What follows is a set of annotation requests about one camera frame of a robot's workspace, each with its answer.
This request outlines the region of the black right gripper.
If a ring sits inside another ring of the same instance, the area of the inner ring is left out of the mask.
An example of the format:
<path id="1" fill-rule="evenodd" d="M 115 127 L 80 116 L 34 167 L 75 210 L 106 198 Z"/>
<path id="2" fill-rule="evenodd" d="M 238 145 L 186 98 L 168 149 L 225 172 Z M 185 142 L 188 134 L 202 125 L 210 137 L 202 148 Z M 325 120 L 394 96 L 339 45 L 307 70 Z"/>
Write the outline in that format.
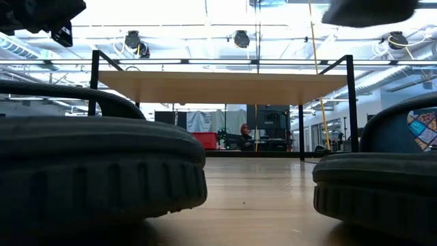
<path id="1" fill-rule="evenodd" d="M 322 23 L 343 27 L 371 27 L 408 20 L 418 0 L 332 0 Z"/>

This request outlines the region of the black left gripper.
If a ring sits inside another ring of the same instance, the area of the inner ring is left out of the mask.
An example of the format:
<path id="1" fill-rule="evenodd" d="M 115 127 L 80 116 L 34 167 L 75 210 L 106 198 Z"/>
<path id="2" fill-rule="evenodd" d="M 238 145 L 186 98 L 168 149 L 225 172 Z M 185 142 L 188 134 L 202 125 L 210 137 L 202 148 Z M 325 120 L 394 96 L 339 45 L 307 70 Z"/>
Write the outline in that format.
<path id="1" fill-rule="evenodd" d="M 85 9 L 84 0 L 1 0 L 1 32 L 59 31 Z"/>

